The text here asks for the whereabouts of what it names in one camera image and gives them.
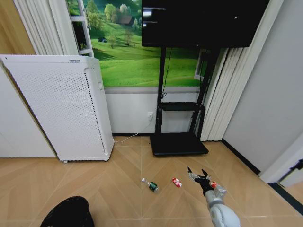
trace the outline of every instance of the door frame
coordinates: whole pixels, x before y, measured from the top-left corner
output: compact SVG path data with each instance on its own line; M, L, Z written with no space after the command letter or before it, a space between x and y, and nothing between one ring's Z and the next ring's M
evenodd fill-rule
M303 132L280 155L280 157L265 171L261 172L260 178L266 183L278 182L291 167L303 158Z

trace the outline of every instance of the plastic bottle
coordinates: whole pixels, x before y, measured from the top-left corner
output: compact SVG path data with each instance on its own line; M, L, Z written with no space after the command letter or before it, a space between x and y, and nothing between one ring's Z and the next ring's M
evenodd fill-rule
M142 182L146 184L153 192L159 191L159 187L154 182L148 182L145 178L142 178Z

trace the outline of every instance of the tv stand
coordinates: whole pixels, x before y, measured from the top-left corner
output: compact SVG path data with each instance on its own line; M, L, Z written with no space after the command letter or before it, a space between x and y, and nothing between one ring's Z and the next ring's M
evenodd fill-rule
M155 133L151 136L152 152L156 156L176 156L176 155L201 155L207 154L207 148L200 141L203 121L205 116L205 107L202 101L205 96L206 88L209 86L210 78L213 73L219 49L211 50L210 53L204 53L203 58L207 60L207 68L200 86L199 96L194 102L162 102L163 76L165 66L166 47L161 48L160 73L158 85L157 114ZM189 132L183 133L162 133L162 112L163 111L193 111L192 121ZM199 111L200 121L197 135L195 135L195 126Z

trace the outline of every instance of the curtain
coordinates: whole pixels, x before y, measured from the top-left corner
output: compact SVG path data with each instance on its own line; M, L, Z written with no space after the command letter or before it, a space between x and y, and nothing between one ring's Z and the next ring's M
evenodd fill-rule
M79 55L64 0L14 0L36 54Z
M284 0L271 0L247 48L222 50L205 99L201 141L221 140Z

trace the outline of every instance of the television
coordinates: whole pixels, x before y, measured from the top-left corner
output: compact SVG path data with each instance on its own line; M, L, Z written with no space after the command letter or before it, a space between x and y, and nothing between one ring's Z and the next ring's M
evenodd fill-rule
M269 0L142 0L142 45L247 47Z

